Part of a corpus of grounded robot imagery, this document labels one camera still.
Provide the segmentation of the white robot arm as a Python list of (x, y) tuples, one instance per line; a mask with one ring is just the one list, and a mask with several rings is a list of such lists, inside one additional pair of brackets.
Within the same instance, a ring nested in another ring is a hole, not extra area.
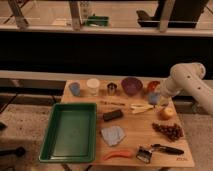
[(178, 63), (171, 67), (170, 75), (160, 85), (164, 98), (178, 95), (181, 90), (189, 93), (203, 108), (213, 116), (213, 88), (203, 78), (206, 68), (202, 63)]

